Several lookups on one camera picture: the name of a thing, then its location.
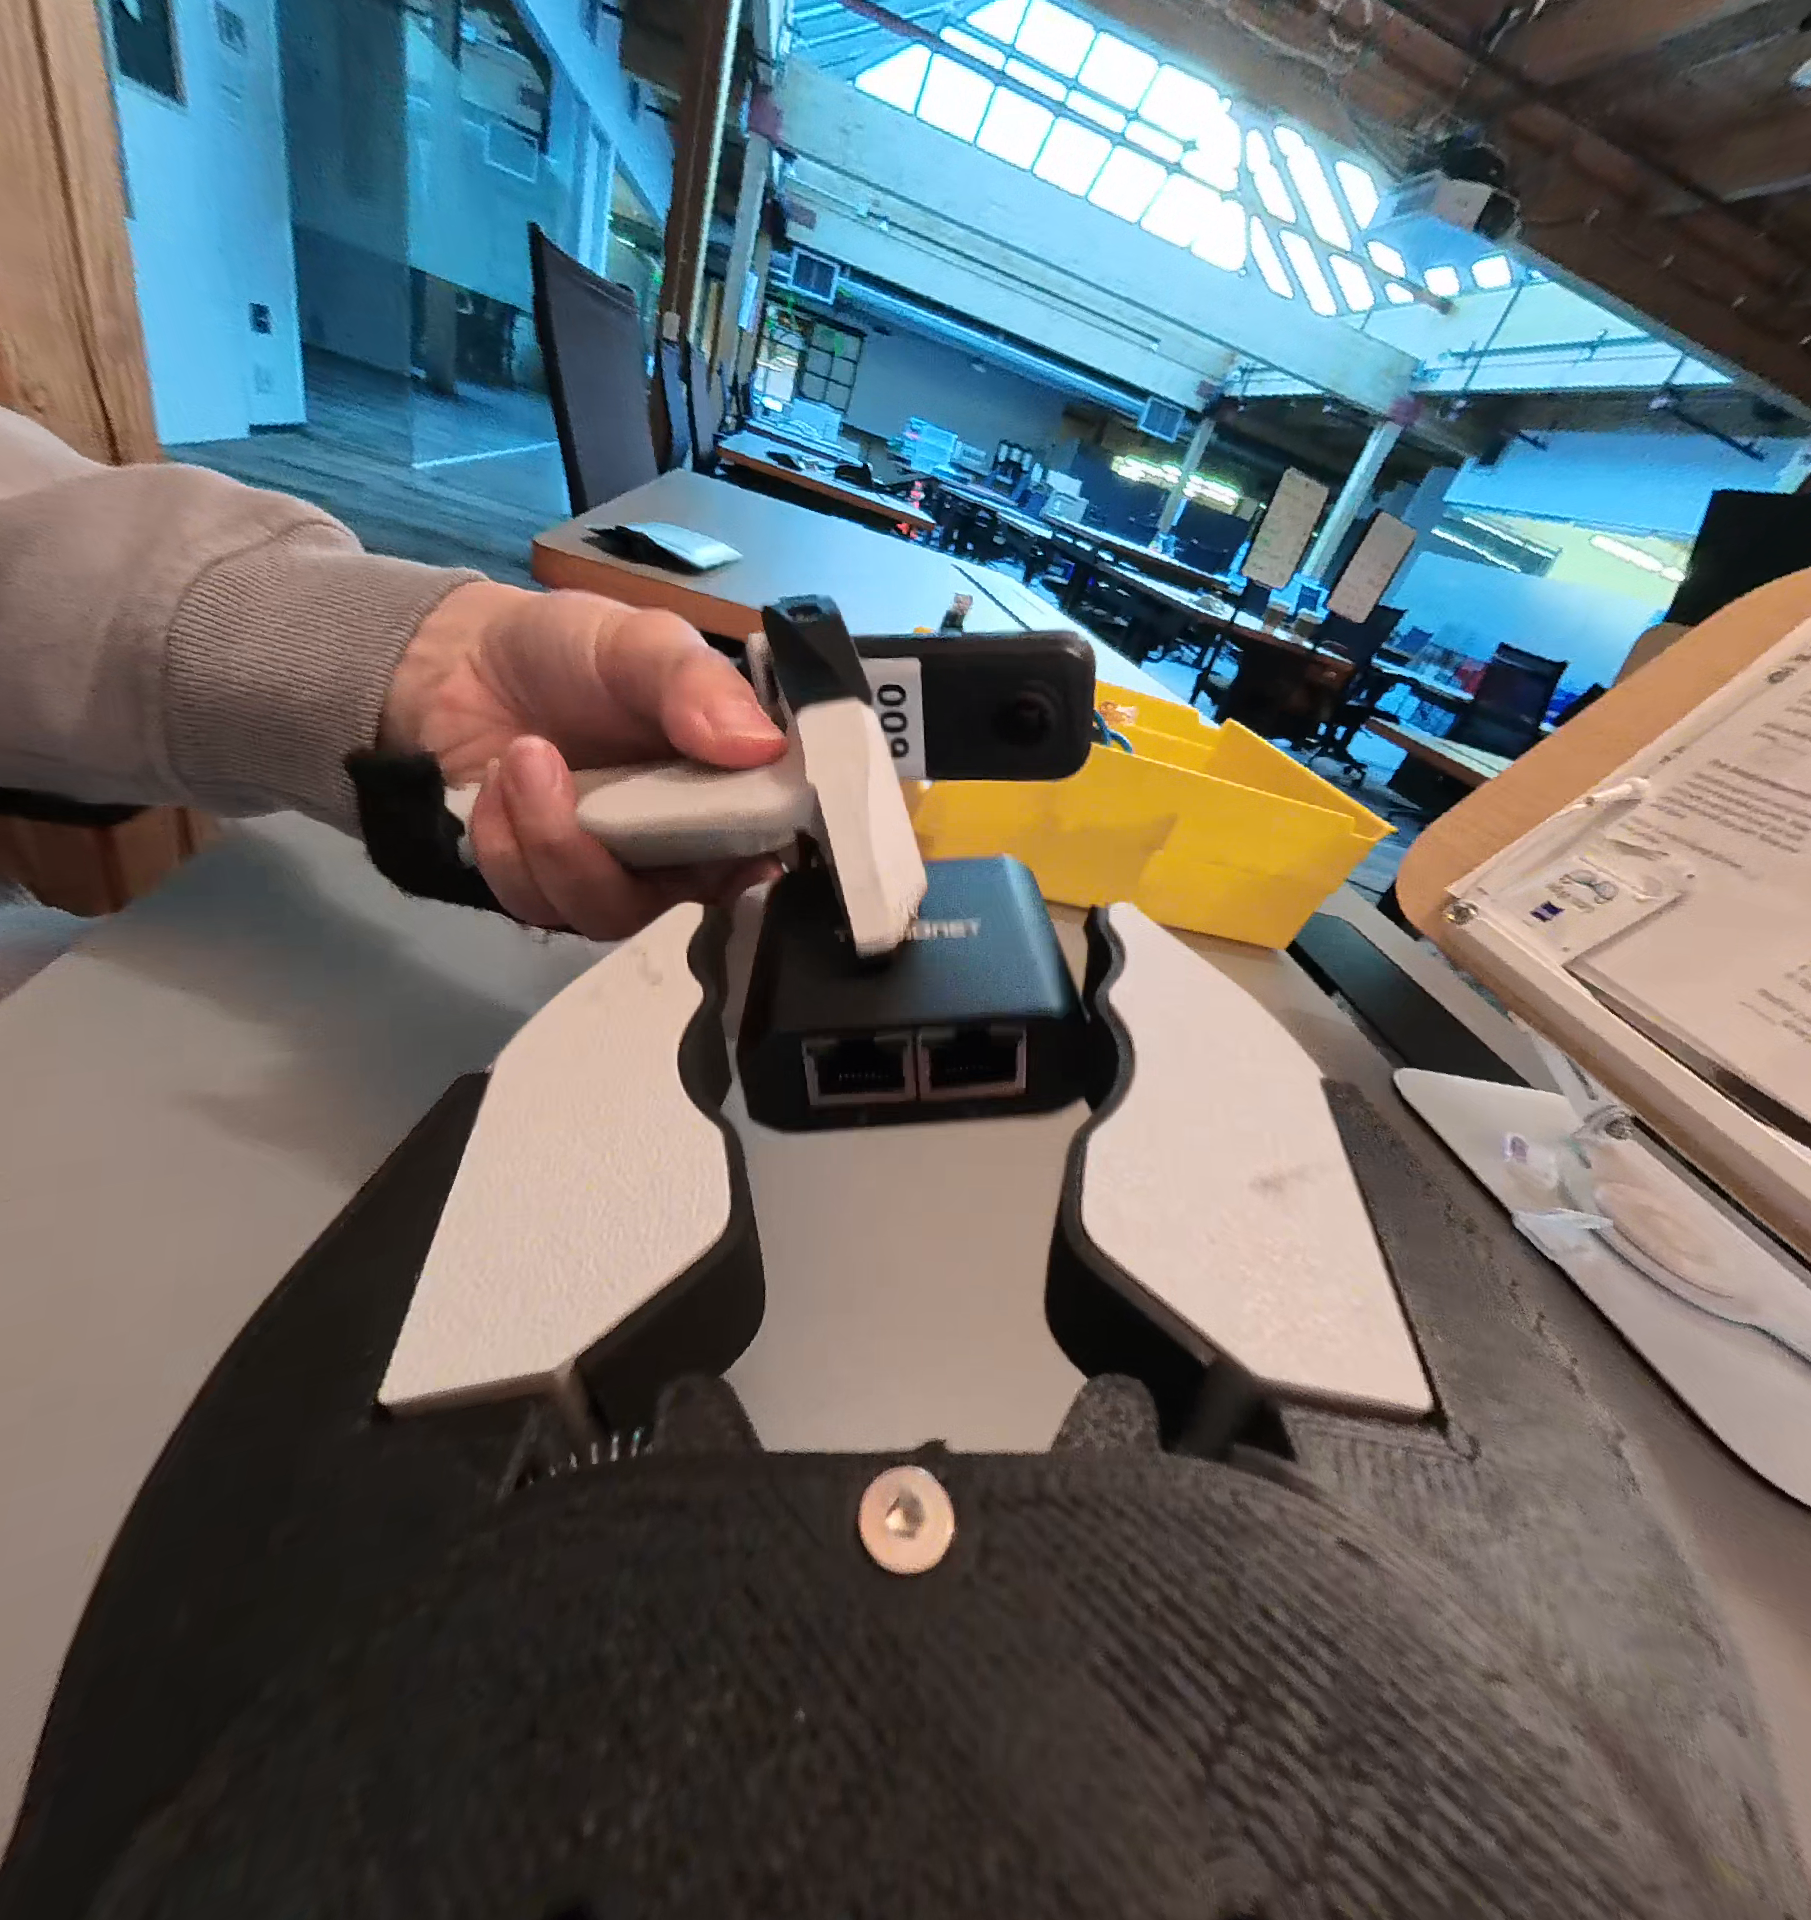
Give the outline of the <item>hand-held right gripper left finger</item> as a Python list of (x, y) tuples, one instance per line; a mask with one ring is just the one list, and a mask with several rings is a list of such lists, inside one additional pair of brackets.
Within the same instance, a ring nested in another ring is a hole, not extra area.
[(651, 1418), (761, 1327), (743, 1145), (723, 1116), (728, 923), (678, 906), (548, 1003), (488, 1075), (380, 1404), (551, 1399)]

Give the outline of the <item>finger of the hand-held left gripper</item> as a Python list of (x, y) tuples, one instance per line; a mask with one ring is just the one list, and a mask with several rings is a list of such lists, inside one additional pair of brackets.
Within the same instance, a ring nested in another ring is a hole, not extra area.
[(817, 595), (766, 605), (764, 636), (851, 944), (886, 959), (908, 942), (929, 876), (864, 657)]

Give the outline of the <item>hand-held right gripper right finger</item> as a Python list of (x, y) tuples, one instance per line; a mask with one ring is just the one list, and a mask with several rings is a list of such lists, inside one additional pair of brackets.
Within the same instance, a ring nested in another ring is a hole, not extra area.
[(1426, 1424), (1436, 1390), (1310, 1052), (1133, 905), (1087, 912), (1084, 1014), (1043, 1294), (1062, 1355), (1138, 1385), (1160, 1426)]

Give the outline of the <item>black network adapter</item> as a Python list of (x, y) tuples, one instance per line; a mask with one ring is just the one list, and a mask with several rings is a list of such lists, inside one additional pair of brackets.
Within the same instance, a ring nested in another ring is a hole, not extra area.
[(782, 1133), (1052, 1115), (1084, 1099), (1087, 1019), (1034, 874), (935, 861), (905, 942), (864, 959), (822, 868), (767, 894), (733, 1061)]

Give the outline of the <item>person's left forearm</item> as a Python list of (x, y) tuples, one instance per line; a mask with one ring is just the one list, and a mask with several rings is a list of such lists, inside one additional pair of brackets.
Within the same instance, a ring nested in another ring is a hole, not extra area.
[(0, 792), (352, 832), (346, 758), (478, 580), (209, 470), (99, 466), (0, 407)]

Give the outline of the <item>grey desk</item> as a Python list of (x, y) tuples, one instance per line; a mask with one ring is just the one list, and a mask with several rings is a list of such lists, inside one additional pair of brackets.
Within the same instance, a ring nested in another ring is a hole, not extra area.
[[(1748, 1667), (1811, 1874), (1811, 1516), (1734, 1461), (1511, 1233), (1280, 954), (1197, 944), (1362, 1087), (1606, 1404)], [(597, 961), (239, 825), (0, 1003), (0, 1860), (111, 1542), (198, 1389), (463, 1072)], [(769, 1312), (739, 1390), (779, 1449), (1052, 1438), (1047, 1186), (1072, 1116), (788, 1139), (743, 1125)]]

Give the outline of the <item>person's left hand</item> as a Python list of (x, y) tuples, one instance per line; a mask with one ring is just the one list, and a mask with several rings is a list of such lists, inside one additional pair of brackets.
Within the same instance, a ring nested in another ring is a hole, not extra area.
[(630, 873), (577, 822), (573, 774), (689, 758), (746, 770), (783, 735), (748, 681), (669, 611), (583, 592), (478, 583), (450, 594), (399, 659), (377, 744), (478, 788), (478, 871), (521, 924), (625, 940), (679, 902), (729, 905), (771, 859)]

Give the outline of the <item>long dark table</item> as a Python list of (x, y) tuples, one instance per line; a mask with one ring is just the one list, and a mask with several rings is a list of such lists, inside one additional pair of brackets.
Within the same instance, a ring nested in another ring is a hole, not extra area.
[(1331, 644), (1324, 618), (1259, 603), (1250, 586), (1231, 588), (1129, 540), (1021, 514), (948, 476), (908, 482), (908, 495), (935, 521), (947, 552), (1015, 574), (1127, 659), (1191, 667), (1195, 699), (1222, 696), (1252, 650), (1299, 659), (1303, 686), (1324, 693), (1346, 688), (1358, 670), (1350, 650)]

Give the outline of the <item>yellow plastic bin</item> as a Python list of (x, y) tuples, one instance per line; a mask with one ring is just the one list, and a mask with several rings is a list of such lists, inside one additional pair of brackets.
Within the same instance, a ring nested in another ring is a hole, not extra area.
[(1288, 948), (1394, 828), (1261, 735), (1098, 686), (1118, 744), (1052, 783), (908, 785), (926, 859), (1007, 854), (1045, 900), (1129, 902), (1158, 924)]

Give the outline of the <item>black flat base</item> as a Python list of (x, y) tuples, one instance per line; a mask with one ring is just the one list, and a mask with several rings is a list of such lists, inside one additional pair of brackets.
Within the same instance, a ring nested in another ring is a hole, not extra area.
[(1301, 924), (1287, 954), (1400, 1070), (1545, 1089), (1538, 1043), (1436, 948), (1350, 888)]

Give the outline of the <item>grey table with wood edge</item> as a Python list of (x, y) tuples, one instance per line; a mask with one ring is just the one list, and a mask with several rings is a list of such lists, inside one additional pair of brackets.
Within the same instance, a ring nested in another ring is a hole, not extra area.
[[(603, 529), (625, 522), (679, 526), (732, 548), (736, 558), (705, 574), (643, 563), (598, 538)], [(674, 611), (728, 646), (743, 646), (756, 631), (764, 605), (792, 595), (835, 601), (853, 636), (935, 632), (960, 595), (969, 597), (965, 636), (1028, 631), (1087, 636), (1014, 574), (686, 470), (539, 532), (531, 540), (531, 577), (544, 588)]]

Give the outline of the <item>silver pouch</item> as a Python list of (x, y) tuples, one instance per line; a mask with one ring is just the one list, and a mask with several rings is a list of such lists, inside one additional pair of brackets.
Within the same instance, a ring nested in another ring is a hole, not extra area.
[(683, 577), (713, 574), (743, 559), (743, 553), (726, 540), (660, 521), (591, 526), (582, 538), (608, 558)]

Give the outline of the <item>brown paper flip chart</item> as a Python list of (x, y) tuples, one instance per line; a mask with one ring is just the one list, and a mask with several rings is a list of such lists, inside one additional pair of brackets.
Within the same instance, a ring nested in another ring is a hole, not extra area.
[(1301, 467), (1285, 467), (1240, 567), (1248, 585), (1278, 592), (1297, 577), (1327, 498), (1324, 482)]
[(1398, 516), (1372, 514), (1327, 594), (1324, 618), (1347, 623), (1370, 618), (1416, 540), (1419, 531)]

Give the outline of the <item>wooden board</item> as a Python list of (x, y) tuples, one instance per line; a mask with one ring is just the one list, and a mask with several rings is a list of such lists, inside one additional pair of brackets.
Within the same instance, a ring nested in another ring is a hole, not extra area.
[(1477, 931), (1461, 906), (1479, 868), (1585, 793), (1635, 774), (1661, 735), (1696, 707), (1723, 705), (1723, 688), (1809, 634), (1811, 568), (1714, 611), (1424, 828), (1400, 867), (1398, 906), (1513, 1019), (1585, 1070), (1663, 1147), (1811, 1267), (1811, 1152), (1665, 1057), (1578, 983), (1523, 959), (1513, 935)]

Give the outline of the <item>white plastic package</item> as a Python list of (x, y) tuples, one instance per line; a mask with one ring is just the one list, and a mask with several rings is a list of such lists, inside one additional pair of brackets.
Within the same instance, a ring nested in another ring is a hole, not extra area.
[(1410, 1111), (1745, 1467), (1811, 1509), (1811, 1283), (1591, 1092), (1400, 1070)]

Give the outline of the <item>skylight windows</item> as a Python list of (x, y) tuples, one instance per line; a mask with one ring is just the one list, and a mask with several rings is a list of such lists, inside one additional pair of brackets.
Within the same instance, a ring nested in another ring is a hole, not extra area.
[[(1388, 236), (1388, 176), (1066, 5), (844, 5), (809, 56), (870, 101), (1327, 319), (1511, 294), (1488, 240)], [(851, 53), (853, 34), (864, 36)]]

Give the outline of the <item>paper sheets in clear holder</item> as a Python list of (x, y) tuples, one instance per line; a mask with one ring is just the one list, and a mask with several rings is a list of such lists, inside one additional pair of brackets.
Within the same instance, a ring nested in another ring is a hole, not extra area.
[(1811, 616), (1451, 902), (1811, 1152)]

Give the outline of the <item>ceiling projector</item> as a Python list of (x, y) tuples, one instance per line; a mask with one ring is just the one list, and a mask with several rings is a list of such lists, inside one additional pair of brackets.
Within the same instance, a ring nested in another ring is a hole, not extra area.
[(1410, 160), (1413, 174), (1379, 192), (1367, 223), (1369, 239), (1432, 223), (1489, 245), (1517, 232), (1521, 209), (1513, 167), (1488, 139), (1449, 132), (1416, 147)]

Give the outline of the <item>black monitor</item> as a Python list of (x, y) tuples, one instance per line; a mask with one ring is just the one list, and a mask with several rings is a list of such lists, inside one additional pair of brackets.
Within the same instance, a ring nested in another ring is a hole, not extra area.
[(1745, 594), (1811, 567), (1811, 495), (1714, 490), (1667, 623), (1693, 629)]

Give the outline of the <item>wooden post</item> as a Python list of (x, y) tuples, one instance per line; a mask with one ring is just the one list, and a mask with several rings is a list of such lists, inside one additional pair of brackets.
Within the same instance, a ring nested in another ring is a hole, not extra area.
[[(160, 466), (108, 103), (94, 5), (0, 5), (0, 407), (99, 466)], [(0, 876), (117, 912), (230, 821), (0, 792)]]

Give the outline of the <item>dark wall picture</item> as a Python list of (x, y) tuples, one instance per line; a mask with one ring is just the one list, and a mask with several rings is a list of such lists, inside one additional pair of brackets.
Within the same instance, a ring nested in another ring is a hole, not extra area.
[(101, 5), (106, 36), (123, 83), (184, 106), (184, 76), (173, 5), (117, 0)]

